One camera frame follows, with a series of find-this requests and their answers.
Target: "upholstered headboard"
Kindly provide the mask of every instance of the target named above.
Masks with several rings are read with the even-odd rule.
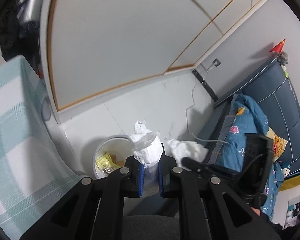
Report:
[[[269,126],[288,144],[280,161],[291,163],[290,174],[300,171],[300,107],[290,79],[272,57],[248,78],[216,102],[224,102],[234,93],[251,96],[264,111]]]

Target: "blue bedding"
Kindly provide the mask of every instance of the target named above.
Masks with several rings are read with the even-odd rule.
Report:
[[[235,94],[231,101],[230,114],[233,123],[227,127],[224,144],[217,152],[215,163],[226,168],[241,172],[244,152],[246,146],[245,133],[260,133],[266,135],[269,130],[268,119],[261,110],[260,106],[249,96]],[[273,163],[269,178],[265,187],[265,194],[268,198],[265,205],[261,208],[262,212],[272,218],[274,203],[279,192],[279,187],[283,182],[283,174],[277,162]]]

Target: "white wall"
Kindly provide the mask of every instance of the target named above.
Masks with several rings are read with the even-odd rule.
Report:
[[[283,39],[300,104],[300,22],[283,0],[268,0],[202,62],[208,68],[215,58],[221,61],[207,74],[207,83],[217,96],[223,95],[265,62],[268,51]],[[201,66],[198,71],[205,73]]]

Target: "light blue towel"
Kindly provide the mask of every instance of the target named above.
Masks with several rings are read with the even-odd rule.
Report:
[[[0,67],[0,226],[19,239],[81,178],[41,117],[47,91],[24,57]]]

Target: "food wrapper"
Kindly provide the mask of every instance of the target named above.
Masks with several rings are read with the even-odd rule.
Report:
[[[97,159],[94,166],[99,179],[107,177],[112,171],[120,168],[119,165],[112,161],[109,153],[106,153]]]

